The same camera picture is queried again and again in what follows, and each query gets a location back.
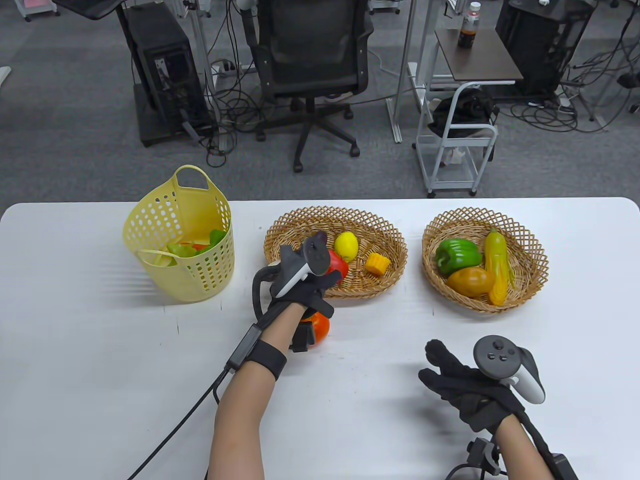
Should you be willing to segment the person's right hand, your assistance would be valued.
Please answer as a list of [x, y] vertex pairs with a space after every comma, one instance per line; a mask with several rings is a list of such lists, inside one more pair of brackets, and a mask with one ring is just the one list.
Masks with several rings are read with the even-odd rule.
[[423, 368], [418, 372], [418, 379], [455, 407], [462, 422], [474, 432], [487, 430], [496, 434], [507, 417], [526, 418], [525, 407], [507, 386], [487, 377], [478, 368], [462, 364], [440, 340], [426, 343], [425, 356], [439, 372]]

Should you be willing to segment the person's left hand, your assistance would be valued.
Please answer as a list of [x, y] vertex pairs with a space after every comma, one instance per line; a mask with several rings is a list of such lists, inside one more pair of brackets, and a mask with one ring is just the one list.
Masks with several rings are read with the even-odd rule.
[[261, 340], [286, 353], [297, 334], [298, 325], [321, 313], [331, 318], [334, 307], [325, 300], [328, 290], [343, 281], [339, 270], [331, 269], [331, 256], [319, 238], [308, 238], [299, 249], [283, 246], [279, 262], [255, 275], [255, 291], [270, 282], [270, 304], [263, 312], [260, 299], [254, 301]]

